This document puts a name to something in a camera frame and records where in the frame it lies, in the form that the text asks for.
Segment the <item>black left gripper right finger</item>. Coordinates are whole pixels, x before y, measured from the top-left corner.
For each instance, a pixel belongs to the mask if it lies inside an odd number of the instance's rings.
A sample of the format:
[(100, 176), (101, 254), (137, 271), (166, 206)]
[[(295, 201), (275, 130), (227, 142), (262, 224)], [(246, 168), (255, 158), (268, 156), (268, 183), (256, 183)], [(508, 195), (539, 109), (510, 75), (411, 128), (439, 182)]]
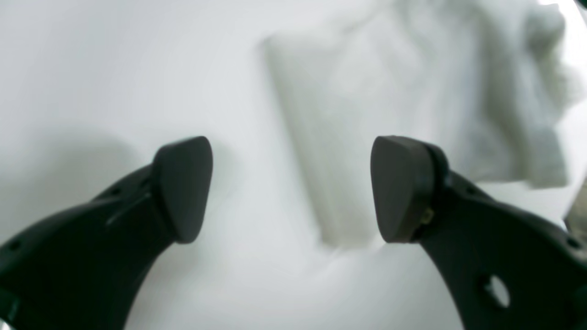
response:
[(417, 243), (466, 330), (584, 330), (586, 245), (499, 202), (449, 169), (438, 146), (379, 136), (371, 149), (376, 220), (387, 243)]

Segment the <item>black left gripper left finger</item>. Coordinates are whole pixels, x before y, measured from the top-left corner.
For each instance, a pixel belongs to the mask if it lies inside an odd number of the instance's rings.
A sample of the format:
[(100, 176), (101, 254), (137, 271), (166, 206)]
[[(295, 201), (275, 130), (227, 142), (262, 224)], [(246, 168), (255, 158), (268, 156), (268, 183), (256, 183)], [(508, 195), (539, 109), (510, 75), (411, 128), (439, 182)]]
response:
[(1, 328), (124, 329), (158, 257), (199, 235), (212, 173), (208, 138), (166, 144), (92, 200), (13, 236), (1, 246)]

